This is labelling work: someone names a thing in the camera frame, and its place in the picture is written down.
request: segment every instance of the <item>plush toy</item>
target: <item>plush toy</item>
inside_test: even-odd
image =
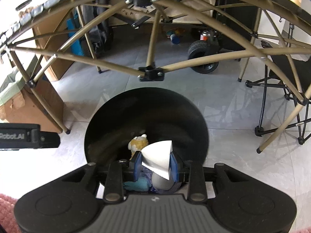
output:
[[[131,158],[134,156],[136,151],[141,151],[148,144],[146,134],[142,134],[140,137],[134,137],[128,144],[128,149],[132,152]]]

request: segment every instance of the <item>tile floor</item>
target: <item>tile floor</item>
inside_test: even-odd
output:
[[[189,44],[172,45],[160,38],[156,49],[157,66],[187,58]],[[116,32],[114,48],[105,60],[133,68],[144,66],[148,34],[140,30]],[[250,59],[244,81],[263,77],[264,66]],[[139,82],[136,77],[108,71],[98,74],[95,67],[76,63],[53,86],[65,102],[64,121],[72,129],[61,134],[57,149],[25,149],[0,152],[0,193],[19,198],[86,163],[84,134],[96,110],[115,95],[138,87],[161,87],[176,91],[195,103],[204,115],[210,135],[205,166],[226,163],[290,195],[298,208],[296,229],[311,226],[311,140],[300,146],[296,129],[282,133],[262,154],[258,145],[268,136],[256,137],[253,129],[260,115],[262,88],[249,89],[237,82],[240,63],[220,62],[212,74],[198,74],[182,69],[165,75],[163,82]],[[263,127],[278,127],[293,108],[281,89],[268,89]]]

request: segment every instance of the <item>cardboard box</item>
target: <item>cardboard box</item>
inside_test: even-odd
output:
[[[60,11],[57,14],[53,15],[52,18],[47,18],[41,23],[37,24],[33,27],[34,35],[41,35],[49,32],[53,32],[57,25],[60,23],[62,18],[67,13],[67,10]],[[63,31],[67,28],[66,20],[61,25],[59,31]],[[36,40],[37,48],[43,49],[46,42],[48,41],[49,37],[40,38]],[[66,41],[68,40],[67,34],[57,35],[51,38],[49,47],[47,50],[57,51]],[[46,62],[50,57],[44,56],[41,64]],[[57,81],[64,75],[64,73],[68,70],[73,62],[69,60],[61,60],[57,59],[45,72],[46,76],[48,77],[49,81]]]
[[[47,80],[40,79],[36,90],[51,106],[57,117],[62,120],[64,103],[52,84]],[[41,125],[41,131],[62,132],[62,129],[50,117],[27,86],[0,106],[0,112],[4,115],[5,121],[9,123],[37,123]]]

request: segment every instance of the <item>folding chair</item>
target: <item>folding chair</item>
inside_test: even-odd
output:
[[[268,42],[263,41],[263,40],[261,41],[261,45],[263,48],[272,48],[272,46]],[[291,70],[290,63],[288,61],[287,56],[286,55],[272,55],[271,58],[273,62],[284,72],[284,74],[294,84],[295,79],[294,79],[294,75]],[[293,60],[293,61],[297,69],[297,74],[300,78],[301,87],[304,93],[306,89],[308,88],[308,86],[311,84],[311,58],[309,58],[308,61],[302,61],[302,60]],[[268,83],[270,79],[279,80],[279,83]],[[264,87],[259,124],[255,128],[255,135],[258,137],[262,137],[262,135],[264,134],[269,134],[277,130],[277,129],[264,130],[264,128],[262,127],[262,121],[264,117],[265,104],[266,104],[267,88],[283,89],[285,99],[288,101],[293,100],[295,107],[298,104],[297,97],[293,95],[291,90],[283,83],[283,81],[272,70],[270,70],[269,76],[268,76],[268,67],[266,65],[265,65],[265,77],[263,79],[257,80],[254,82],[247,80],[245,82],[245,85],[249,88]],[[305,113],[304,120],[301,121],[300,114],[298,113],[297,122],[292,123],[286,127],[286,129],[298,127],[298,131],[299,131],[298,143],[301,145],[303,145],[305,141],[307,141],[311,137],[311,134],[309,134],[306,138],[304,137],[307,123],[311,122],[311,118],[308,118],[309,104],[311,104],[311,101],[309,101],[309,103],[306,105],[306,113]]]

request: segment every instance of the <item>black bucket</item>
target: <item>black bucket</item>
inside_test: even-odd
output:
[[[204,117],[184,96],[160,88],[132,89],[106,102],[86,130],[86,160],[107,166],[130,159],[128,143],[142,134],[147,134],[149,144],[172,140],[173,151],[183,161],[205,161],[208,131]]]

